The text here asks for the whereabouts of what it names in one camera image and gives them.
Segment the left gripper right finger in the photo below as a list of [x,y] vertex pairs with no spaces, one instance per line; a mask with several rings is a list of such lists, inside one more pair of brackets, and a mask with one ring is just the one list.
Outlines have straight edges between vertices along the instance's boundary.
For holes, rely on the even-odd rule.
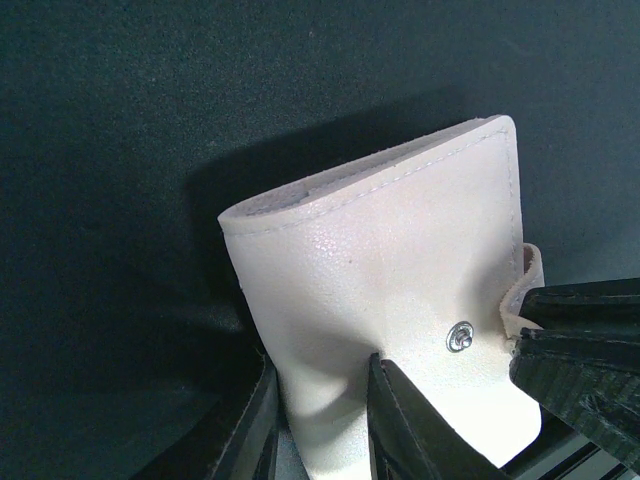
[[374,479],[506,479],[466,443],[391,360],[369,360],[367,426]]

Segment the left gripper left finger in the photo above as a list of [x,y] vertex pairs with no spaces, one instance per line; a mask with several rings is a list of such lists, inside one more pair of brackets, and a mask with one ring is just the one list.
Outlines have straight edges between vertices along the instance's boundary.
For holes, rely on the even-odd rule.
[[135,479],[273,479],[278,444],[277,374],[267,357],[225,371],[225,394]]

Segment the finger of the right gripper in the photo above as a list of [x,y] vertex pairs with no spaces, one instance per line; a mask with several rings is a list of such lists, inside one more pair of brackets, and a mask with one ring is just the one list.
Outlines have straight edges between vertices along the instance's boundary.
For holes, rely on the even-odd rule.
[[521,330],[512,383],[621,463],[639,461],[639,337]]
[[639,335],[639,279],[538,287],[520,316],[544,329]]

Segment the tan leather card holder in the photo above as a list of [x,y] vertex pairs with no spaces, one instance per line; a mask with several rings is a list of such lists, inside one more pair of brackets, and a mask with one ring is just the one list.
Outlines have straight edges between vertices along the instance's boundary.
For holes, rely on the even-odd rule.
[[508,375],[523,297],[544,282],[523,239],[510,117],[325,170],[218,220],[310,478],[370,477],[374,353],[493,465],[536,439],[539,405]]

